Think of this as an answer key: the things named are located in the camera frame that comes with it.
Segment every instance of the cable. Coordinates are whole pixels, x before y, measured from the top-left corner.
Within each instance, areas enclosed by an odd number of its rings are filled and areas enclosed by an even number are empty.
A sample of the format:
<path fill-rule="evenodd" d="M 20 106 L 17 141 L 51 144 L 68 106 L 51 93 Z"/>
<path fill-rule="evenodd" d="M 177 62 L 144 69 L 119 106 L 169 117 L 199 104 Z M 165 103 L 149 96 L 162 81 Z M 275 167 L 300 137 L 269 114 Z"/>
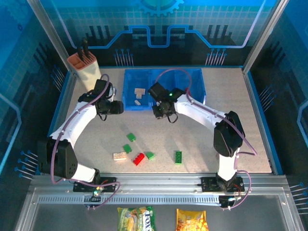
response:
<path fill-rule="evenodd" d="M 65 132 L 65 129 L 67 128 L 67 126 L 69 125 L 69 123 L 73 120 L 73 118 L 79 114 L 83 109 L 87 108 L 89 105 L 92 105 L 94 102 L 96 102 L 104 93 L 105 91 L 107 90 L 108 86 L 109 86 L 109 76 L 107 74 L 103 74 L 103 76 L 107 76 L 107 83 L 104 87 L 104 89 L 102 90 L 102 92 L 95 98 L 93 99 L 91 102 L 87 103 L 86 105 L 82 106 L 81 108 L 79 108 L 74 114 L 72 114 L 72 116 L 67 120 L 67 122 L 64 124 L 63 128 L 62 128 L 62 131 L 59 133 L 59 136 L 53 146 L 53 150 L 52 150 L 52 155 L 51 155 L 51 168 L 50 168 L 50 175 L 51 175 L 51 181 L 53 184 L 57 184 L 59 183 L 60 181 L 63 180 L 63 178 L 60 178 L 59 180 L 55 181 L 54 180 L 54 161 L 55 161 L 55 154 L 56 154 L 56 151 L 57 151 L 57 148 L 58 148 L 58 144 L 59 144 L 59 141 L 61 139 L 61 137 L 63 136 L 64 132 Z M 121 183 L 116 181 L 116 182 L 112 182 L 112 183 L 107 183 L 107 184 L 99 184 L 99 185 L 94 185 L 94 184 L 90 184 L 90 183 L 87 183 L 87 182 L 84 182 L 84 181 L 78 181 L 78 180 L 73 180 L 73 179 L 70 179 L 71 181 L 74 181 L 74 182 L 80 182 L 81 184 L 84 184 L 84 185 L 87 185 L 87 186 L 90 186 L 90 187 L 104 187 L 104 186 L 109 186 L 109 185 L 118 185 L 117 189 L 114 191 L 114 193 L 104 202 L 102 203 L 101 205 L 99 206 L 102 206 L 104 204 L 106 204 L 115 194 L 116 192 L 119 190 L 120 186 L 121 186 Z"/>
<path fill-rule="evenodd" d="M 234 186 L 237 188 L 238 196 L 242 196 L 241 188 L 237 184 L 234 184 Z"/>
<path fill-rule="evenodd" d="M 110 83 L 110 87 L 111 87 L 111 89 L 112 89 L 112 95 L 106 97 L 107 100 L 109 100 L 111 97 L 113 97 L 113 95 L 114 95 L 114 93 L 115 93 L 115 91 L 114 91 L 114 86 L 112 85 L 112 83 Z"/>
<path fill-rule="evenodd" d="M 175 120 L 172 121 L 172 122 L 171 122 L 171 120 L 170 120 L 170 116 L 167 116 L 169 123 L 174 124 L 174 123 L 178 120 L 178 118 L 179 118 L 179 117 L 178 117 L 178 114 L 175 113 L 175 115 L 176 115 L 177 117 L 176 117 Z"/>
<path fill-rule="evenodd" d="M 158 80 L 160 79 L 160 77 L 161 77 L 164 73 L 167 73 L 167 72 L 169 72 L 169 71 L 182 71 L 182 72 L 184 72 L 185 74 L 187 74 L 187 76 L 188 76 L 188 78 L 189 78 L 189 86 L 188 86 L 188 91 L 187 91 L 187 92 L 189 92 L 190 89 L 191 89 L 192 83 L 193 83 L 192 76 L 191 76 L 186 70 L 181 69 L 181 68 L 171 68 L 171 69 L 168 69 L 168 70 L 163 71 L 162 73 L 160 73 L 160 74 L 158 75 L 158 77 L 156 78 L 155 83 L 158 82 Z"/>
<path fill-rule="evenodd" d="M 226 123 L 228 123 L 228 124 L 236 131 L 236 133 L 242 138 L 242 140 L 247 144 L 247 146 L 252 150 L 252 153 L 249 153 L 249 152 L 239 152 L 238 154 L 257 155 L 257 152 L 256 152 L 256 150 L 253 148 L 253 146 L 249 143 L 249 141 L 245 138 L 245 136 L 238 130 L 238 128 L 237 128 L 232 122 L 230 122 L 229 120 L 227 120 L 225 117 L 223 117 L 223 116 L 217 114 L 216 112 L 213 112 L 212 110 L 209 110 L 209 109 L 207 109 L 206 107 L 203 107 L 203 106 L 201 106 L 201 105 L 196 104 L 196 103 L 190 98 L 189 92 L 190 92 L 190 89 L 191 89 L 191 86 L 192 86 L 192 83 L 193 83 L 193 79 L 192 79 L 192 76 L 191 76 L 186 70 L 180 69 L 180 68 L 171 68 L 171 69 L 165 70 L 165 71 L 163 71 L 162 73 L 160 73 L 160 74 L 158 75 L 158 77 L 157 77 L 157 79 L 156 79 L 155 82 L 157 82 L 157 81 L 160 79 L 160 77 L 161 77 L 164 73 L 167 73 L 167 72 L 169 72 L 169 71 L 175 71 L 175 70 L 184 72 L 185 74 L 187 74 L 187 76 L 188 76 L 188 78 L 189 78 L 189 86 L 188 86 L 188 88 L 187 88 L 188 90 L 186 91 L 186 97 L 187 97 L 188 101 L 189 101 L 191 104 L 193 104 L 193 105 L 195 105 L 195 106 L 197 106 L 197 107 L 199 107 L 199 108 L 201 108 L 201 109 L 203 109 L 203 110 L 205 110 L 205 111 L 211 113 L 211 114 L 214 115 L 214 116 L 217 116 L 218 118 L 220 118 L 220 119 L 224 120 Z"/>
<path fill-rule="evenodd" d="M 102 74 L 100 80 L 102 80 L 104 76 L 106 76 L 108 80 L 110 79 L 110 78 L 109 78 L 109 75 L 105 73 L 105 74 Z"/>
<path fill-rule="evenodd" d="M 241 200 L 238 204 L 233 205 L 232 207 L 229 207 L 229 208 L 228 208 L 229 210 L 230 210 L 230 209 L 233 209 L 233 208 L 236 208 L 236 207 L 239 206 L 241 203 L 243 203 L 244 200 L 246 199 L 246 197 L 248 196 L 248 194 L 249 194 L 249 192 L 250 192 L 250 189 L 251 189 L 251 177 L 250 177 L 249 173 L 248 173 L 246 170 L 238 170 L 238 172 L 239 172 L 239 173 L 246 173 L 246 174 L 247 174 L 247 176 L 248 176 L 248 178 L 249 178 L 249 187 L 248 187 L 247 193 L 246 193 L 245 196 L 242 198 L 242 200 Z"/>
<path fill-rule="evenodd" d="M 188 86 L 188 90 L 186 91 L 187 100 L 188 100 L 191 104 L 193 104 L 193 105 L 195 105 L 195 106 L 197 106 L 197 107 L 199 107 L 199 108 L 201 108 L 201 109 L 203 109 L 203 110 L 205 110 L 205 111 L 211 113 L 211 114 L 214 115 L 214 116 L 217 116 L 218 118 L 220 118 L 220 119 L 224 120 L 226 123 L 228 123 L 228 124 L 236 131 L 236 133 L 242 138 L 242 140 L 247 144 L 247 146 L 252 150 L 252 153 L 250 153 L 250 152 L 238 152 L 236 155 L 248 154 L 248 155 L 255 155 L 255 156 L 257 156 L 256 150 L 253 148 L 253 146 L 249 143 L 249 141 L 245 138 L 245 136 L 238 130 L 238 128 L 237 128 L 232 122 L 230 122 L 230 121 L 227 120 L 226 118 L 222 117 L 221 115 L 217 114 L 216 112 L 213 112 L 212 110 L 209 110 L 209 109 L 207 109 L 207 108 L 205 108 L 205 107 L 203 107 L 203 106 L 201 106 L 201 105 L 199 105 L 199 104 L 196 104 L 194 101 L 192 101 L 192 99 L 189 97 L 189 91 L 190 91 L 190 88 L 191 88 L 191 86 L 192 86 L 192 77 L 191 77 L 191 75 L 190 75 L 187 71 L 185 71 L 184 69 L 177 69 L 177 68 L 168 69 L 168 70 L 163 71 L 162 73 L 160 73 L 160 75 L 159 75 L 159 76 L 157 77 L 157 79 L 156 79 L 156 82 L 159 80 L 159 78 L 160 78 L 164 73 L 166 73 L 166 72 L 168 72 L 168 71 L 172 71 L 172 70 L 179 70 L 179 71 L 182 71 L 182 72 L 184 72 L 184 73 L 187 74 L 187 76 L 188 76 L 188 78 L 189 78 L 189 80 L 190 80 L 190 83 L 189 83 L 189 86 Z M 239 172 L 239 173 L 246 173 L 246 174 L 247 174 L 247 176 L 248 176 L 248 178 L 249 178 L 249 187 L 248 187 L 248 191 L 247 191 L 247 193 L 245 194 L 245 196 L 243 197 L 243 199 L 242 199 L 238 204 L 236 204 L 236 205 L 230 207 L 229 209 L 236 208 L 236 207 L 239 206 L 241 203 L 243 203 L 243 201 L 246 199 L 246 197 L 248 196 L 248 193 L 249 193 L 249 191 L 250 191 L 250 189 L 251 189 L 251 177 L 250 177 L 249 173 L 248 173 L 247 171 L 245 171 L 245 170 L 238 170 L 237 172 Z"/>

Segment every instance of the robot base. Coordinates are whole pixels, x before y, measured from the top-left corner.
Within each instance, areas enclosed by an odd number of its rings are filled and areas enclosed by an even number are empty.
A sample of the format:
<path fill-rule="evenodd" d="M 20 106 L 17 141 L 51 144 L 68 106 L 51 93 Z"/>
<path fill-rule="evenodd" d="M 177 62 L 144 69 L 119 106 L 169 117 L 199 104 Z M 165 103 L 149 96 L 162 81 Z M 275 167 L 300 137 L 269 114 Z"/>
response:
<path fill-rule="evenodd" d="M 100 178 L 100 182 L 98 184 L 107 184 L 107 183 L 111 183 L 111 182 L 116 182 L 116 178 L 115 177 L 101 177 Z M 112 193 L 114 192 L 116 189 L 116 185 L 109 185 L 109 186 L 105 186 L 104 190 L 102 190 L 103 193 Z M 75 193 L 92 193 L 95 190 L 95 188 L 91 187 L 91 186 L 86 186 L 84 184 L 78 183 L 78 182 L 74 182 L 74 187 L 73 187 L 73 192 Z"/>
<path fill-rule="evenodd" d="M 234 180 L 232 181 L 232 184 L 226 190 L 226 192 L 227 193 L 238 192 L 239 191 L 238 188 L 235 187 L 234 185 L 237 185 L 240 188 L 241 192 L 245 191 L 243 179 L 241 177 L 235 177 Z M 222 191 L 222 189 L 217 184 L 216 177 L 201 177 L 201 184 L 198 184 L 198 186 L 201 186 L 203 193 Z"/>

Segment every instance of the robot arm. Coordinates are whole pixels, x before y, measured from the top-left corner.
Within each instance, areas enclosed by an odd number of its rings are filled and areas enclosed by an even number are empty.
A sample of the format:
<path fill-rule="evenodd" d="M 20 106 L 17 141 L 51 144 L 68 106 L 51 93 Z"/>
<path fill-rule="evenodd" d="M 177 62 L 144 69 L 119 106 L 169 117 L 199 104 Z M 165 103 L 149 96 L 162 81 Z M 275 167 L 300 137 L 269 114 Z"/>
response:
<path fill-rule="evenodd" d="M 42 173 L 51 173 L 51 155 L 53 147 L 59 134 L 63 132 L 64 125 L 71 119 L 58 143 L 54 163 L 54 175 L 65 179 L 85 181 L 94 184 L 99 183 L 99 170 L 78 163 L 74 153 L 74 146 L 84 128 L 96 115 L 99 115 L 100 118 L 102 118 L 101 115 L 104 115 L 106 119 L 107 115 L 123 113 L 123 103 L 113 100 L 116 91 L 111 83 L 109 83 L 106 93 L 104 93 L 101 98 L 83 110 L 80 110 L 102 92 L 106 83 L 105 80 L 98 79 L 94 90 L 80 96 L 69 118 L 52 133 L 50 137 L 38 142 L 38 153 L 40 154 L 38 156 L 38 167 Z"/>
<path fill-rule="evenodd" d="M 238 115 L 232 111 L 226 114 L 194 99 L 189 100 L 186 93 L 180 89 L 173 89 L 169 92 L 159 83 L 155 83 L 149 89 L 149 94 L 157 102 L 157 105 L 153 106 L 153 112 L 157 119 L 169 118 L 169 116 L 179 113 L 194 119 L 212 132 L 214 135 L 213 146 L 219 154 L 217 183 L 223 191 L 232 186 L 236 177 L 234 162 L 243 140 L 224 119 L 231 121 L 244 135 Z"/>

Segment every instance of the chip bag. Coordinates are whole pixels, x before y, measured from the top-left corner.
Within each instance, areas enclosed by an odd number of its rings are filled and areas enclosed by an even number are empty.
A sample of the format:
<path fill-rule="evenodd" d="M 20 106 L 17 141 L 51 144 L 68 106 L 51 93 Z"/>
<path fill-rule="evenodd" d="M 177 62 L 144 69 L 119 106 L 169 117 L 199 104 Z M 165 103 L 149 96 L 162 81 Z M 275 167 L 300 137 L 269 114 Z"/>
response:
<path fill-rule="evenodd" d="M 140 208 L 117 208 L 118 231 L 156 231 L 155 213 L 152 206 Z"/>
<path fill-rule="evenodd" d="M 209 231 L 205 211 L 184 211 L 177 209 L 176 231 Z"/>

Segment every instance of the blue storage box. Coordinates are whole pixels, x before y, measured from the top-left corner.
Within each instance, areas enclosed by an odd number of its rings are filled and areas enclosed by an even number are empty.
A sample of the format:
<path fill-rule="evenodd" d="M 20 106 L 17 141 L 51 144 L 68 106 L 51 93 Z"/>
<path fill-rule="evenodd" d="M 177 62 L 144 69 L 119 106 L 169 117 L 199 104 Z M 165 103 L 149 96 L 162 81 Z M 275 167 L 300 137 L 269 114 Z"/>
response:
<path fill-rule="evenodd" d="M 148 89 L 155 83 L 158 75 L 167 69 L 137 69 L 126 70 L 123 86 L 124 110 L 151 110 L 155 104 L 154 99 L 147 93 Z M 201 69 L 185 69 L 192 76 L 191 96 L 197 101 L 205 104 L 205 86 Z M 186 90 L 189 86 L 188 76 L 179 70 L 164 73 L 158 82 L 167 90 L 179 88 Z M 141 105 L 135 104 L 135 88 L 145 89 L 142 99 L 137 99 Z"/>

